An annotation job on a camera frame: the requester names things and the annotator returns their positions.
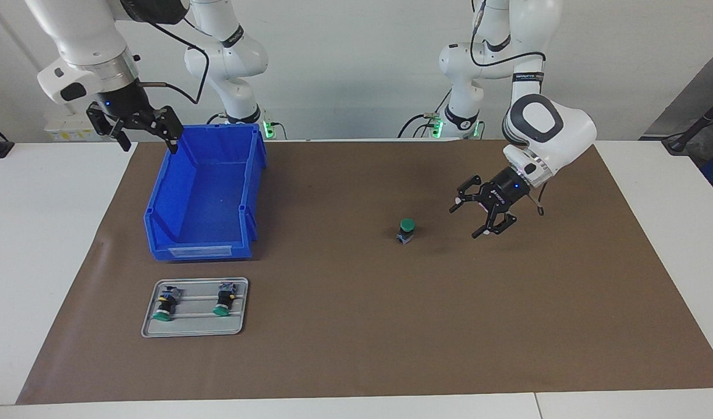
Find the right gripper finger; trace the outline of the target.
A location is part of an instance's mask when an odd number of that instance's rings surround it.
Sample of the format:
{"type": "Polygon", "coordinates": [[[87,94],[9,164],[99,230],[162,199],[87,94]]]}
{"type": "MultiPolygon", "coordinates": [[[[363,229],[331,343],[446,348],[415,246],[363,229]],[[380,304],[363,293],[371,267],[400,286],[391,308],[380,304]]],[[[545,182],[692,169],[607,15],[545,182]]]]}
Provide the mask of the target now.
{"type": "Polygon", "coordinates": [[[184,126],[171,106],[163,106],[160,109],[152,109],[143,112],[141,119],[144,123],[144,130],[153,136],[161,138],[168,151],[175,155],[178,151],[178,141],[183,135],[184,126]]]}
{"type": "Polygon", "coordinates": [[[123,119],[108,116],[99,104],[90,104],[87,107],[87,117],[99,136],[108,136],[120,145],[122,151],[130,151],[131,142],[124,132],[123,119]]]}

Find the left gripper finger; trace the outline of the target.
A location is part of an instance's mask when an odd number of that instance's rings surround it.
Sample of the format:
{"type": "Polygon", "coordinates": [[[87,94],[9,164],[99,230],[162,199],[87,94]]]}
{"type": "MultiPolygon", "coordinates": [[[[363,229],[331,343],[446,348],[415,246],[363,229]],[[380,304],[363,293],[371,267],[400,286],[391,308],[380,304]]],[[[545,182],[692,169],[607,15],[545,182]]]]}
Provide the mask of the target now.
{"type": "Polygon", "coordinates": [[[455,197],[455,203],[450,208],[449,212],[453,213],[460,209],[465,203],[476,203],[485,212],[488,209],[483,203],[484,193],[490,188],[490,182],[484,182],[481,177],[470,177],[468,180],[464,181],[457,187],[457,196],[455,197]],[[471,193],[469,189],[473,186],[478,186],[478,191],[476,193],[471,193]]]}
{"type": "Polygon", "coordinates": [[[471,234],[474,239],[483,235],[500,235],[517,221],[516,216],[510,212],[510,205],[478,206],[485,210],[487,217],[485,223],[471,234]]]}

